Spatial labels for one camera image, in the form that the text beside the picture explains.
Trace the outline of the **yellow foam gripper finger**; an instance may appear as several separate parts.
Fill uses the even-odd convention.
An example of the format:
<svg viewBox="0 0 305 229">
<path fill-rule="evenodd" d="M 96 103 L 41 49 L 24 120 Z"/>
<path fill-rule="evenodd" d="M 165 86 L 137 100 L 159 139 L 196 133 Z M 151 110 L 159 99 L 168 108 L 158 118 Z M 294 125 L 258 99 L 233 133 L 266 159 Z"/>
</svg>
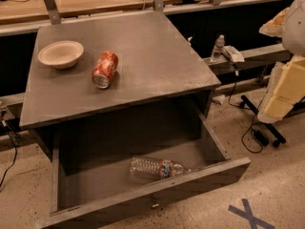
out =
<svg viewBox="0 0 305 229">
<path fill-rule="evenodd" d="M 272 123 L 281 120 L 305 96 L 305 57 L 294 55 L 284 64 L 276 62 L 259 113 Z"/>
</svg>

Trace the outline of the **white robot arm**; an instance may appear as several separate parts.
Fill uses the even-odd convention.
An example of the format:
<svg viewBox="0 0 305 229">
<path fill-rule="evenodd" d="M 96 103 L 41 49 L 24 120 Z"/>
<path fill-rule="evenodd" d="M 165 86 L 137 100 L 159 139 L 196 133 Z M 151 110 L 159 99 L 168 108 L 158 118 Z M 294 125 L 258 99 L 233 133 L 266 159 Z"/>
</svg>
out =
<svg viewBox="0 0 305 229">
<path fill-rule="evenodd" d="M 305 0 L 294 0 L 259 32 L 280 37 L 283 48 L 293 55 L 288 63 L 275 64 L 257 114 L 259 121 L 275 123 L 305 97 Z"/>
</svg>

